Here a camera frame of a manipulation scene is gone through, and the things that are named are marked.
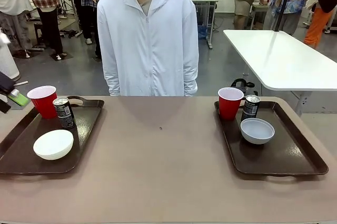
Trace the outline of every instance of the cup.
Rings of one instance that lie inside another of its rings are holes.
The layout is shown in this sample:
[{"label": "cup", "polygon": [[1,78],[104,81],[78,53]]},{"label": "cup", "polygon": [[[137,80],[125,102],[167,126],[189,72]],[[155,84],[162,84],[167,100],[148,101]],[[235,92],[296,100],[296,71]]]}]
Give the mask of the cup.
[{"label": "cup", "polygon": [[30,98],[44,119],[56,117],[56,111],[53,101],[57,99],[56,88],[53,86],[41,86],[28,92],[27,97]]},{"label": "cup", "polygon": [[232,87],[220,89],[219,95],[219,112],[223,120],[234,120],[235,115],[240,107],[244,94],[242,91]]}]

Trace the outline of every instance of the brown tabletop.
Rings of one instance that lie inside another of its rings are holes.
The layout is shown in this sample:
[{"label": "brown tabletop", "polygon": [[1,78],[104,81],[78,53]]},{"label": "brown tabletop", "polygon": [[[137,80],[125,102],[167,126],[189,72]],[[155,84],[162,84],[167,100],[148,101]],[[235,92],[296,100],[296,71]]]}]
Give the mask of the brown tabletop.
[{"label": "brown tabletop", "polygon": [[[310,181],[233,169],[214,97],[85,97],[104,109],[67,175],[0,177],[0,220],[34,223],[337,220],[337,163],[283,100],[329,166]],[[0,114],[0,139],[27,113]]]}]

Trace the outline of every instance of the jacket sleeve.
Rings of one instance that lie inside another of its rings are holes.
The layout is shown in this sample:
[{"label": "jacket sleeve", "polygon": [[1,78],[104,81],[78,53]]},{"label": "jacket sleeve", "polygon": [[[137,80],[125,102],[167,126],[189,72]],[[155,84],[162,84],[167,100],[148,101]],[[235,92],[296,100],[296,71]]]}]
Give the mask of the jacket sleeve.
[{"label": "jacket sleeve", "polygon": [[184,95],[192,96],[197,92],[199,47],[195,6],[190,1],[190,13],[183,21],[183,63]]},{"label": "jacket sleeve", "polygon": [[104,10],[97,6],[97,27],[98,36],[100,37],[100,47],[102,53],[103,73],[106,83],[109,87],[111,96],[121,95],[120,82],[118,79],[117,62],[111,41],[109,26],[106,21]]}]

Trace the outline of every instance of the soda can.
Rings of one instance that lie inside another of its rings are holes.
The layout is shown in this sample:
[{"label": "soda can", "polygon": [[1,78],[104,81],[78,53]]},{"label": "soda can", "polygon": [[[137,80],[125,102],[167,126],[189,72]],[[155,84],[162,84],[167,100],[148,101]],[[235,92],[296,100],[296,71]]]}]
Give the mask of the soda can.
[{"label": "soda can", "polygon": [[248,118],[256,118],[257,110],[259,109],[260,98],[255,95],[247,95],[244,102],[244,108],[241,116],[241,121]]},{"label": "soda can", "polygon": [[75,126],[75,117],[68,98],[57,98],[53,101],[57,117],[63,128],[70,129]]}]

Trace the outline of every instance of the white bowl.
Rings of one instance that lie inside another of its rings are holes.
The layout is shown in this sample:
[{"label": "white bowl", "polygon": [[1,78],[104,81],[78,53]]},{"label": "white bowl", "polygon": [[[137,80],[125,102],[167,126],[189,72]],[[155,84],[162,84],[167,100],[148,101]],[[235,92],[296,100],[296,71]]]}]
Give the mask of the white bowl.
[{"label": "white bowl", "polygon": [[269,142],[275,134],[275,130],[272,125],[257,118],[243,120],[240,127],[242,136],[253,144],[265,144]]},{"label": "white bowl", "polygon": [[54,130],[39,137],[33,146],[34,152],[46,160],[56,160],[69,153],[73,147],[73,134],[67,130]]}]

